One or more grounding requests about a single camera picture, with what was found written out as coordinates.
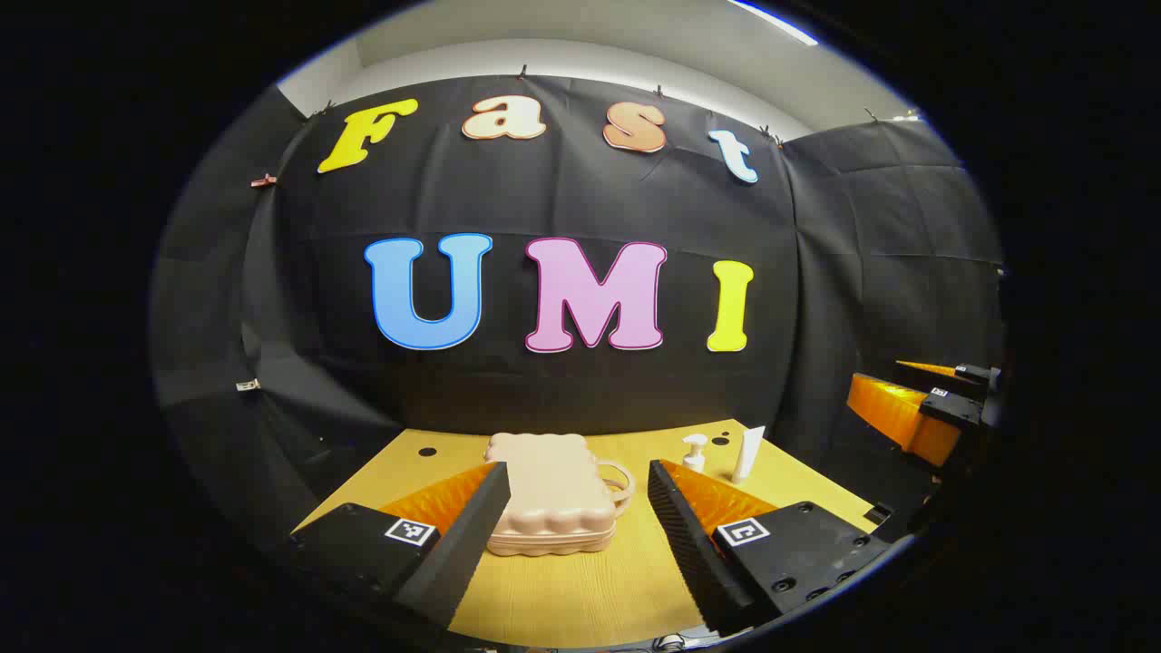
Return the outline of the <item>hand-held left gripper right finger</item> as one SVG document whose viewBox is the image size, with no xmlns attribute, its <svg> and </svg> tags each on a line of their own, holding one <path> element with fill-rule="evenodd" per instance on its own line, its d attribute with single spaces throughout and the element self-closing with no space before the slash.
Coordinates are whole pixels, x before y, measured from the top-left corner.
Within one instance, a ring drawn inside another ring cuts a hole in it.
<svg viewBox="0 0 1161 653">
<path fill-rule="evenodd" d="M 814 502 L 776 507 L 676 462 L 649 464 L 647 494 L 706 627 L 759 627 L 838 590 L 887 541 Z"/>
</svg>

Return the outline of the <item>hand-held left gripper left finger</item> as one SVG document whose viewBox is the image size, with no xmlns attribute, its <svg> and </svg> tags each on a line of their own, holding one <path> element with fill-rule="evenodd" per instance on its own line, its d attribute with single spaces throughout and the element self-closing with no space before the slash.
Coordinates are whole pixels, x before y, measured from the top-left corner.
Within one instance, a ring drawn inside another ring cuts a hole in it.
<svg viewBox="0 0 1161 653">
<path fill-rule="evenodd" d="M 510 500 L 486 462 L 374 508 L 345 502 L 288 537 L 293 571 L 365 619 L 448 629 Z"/>
</svg>

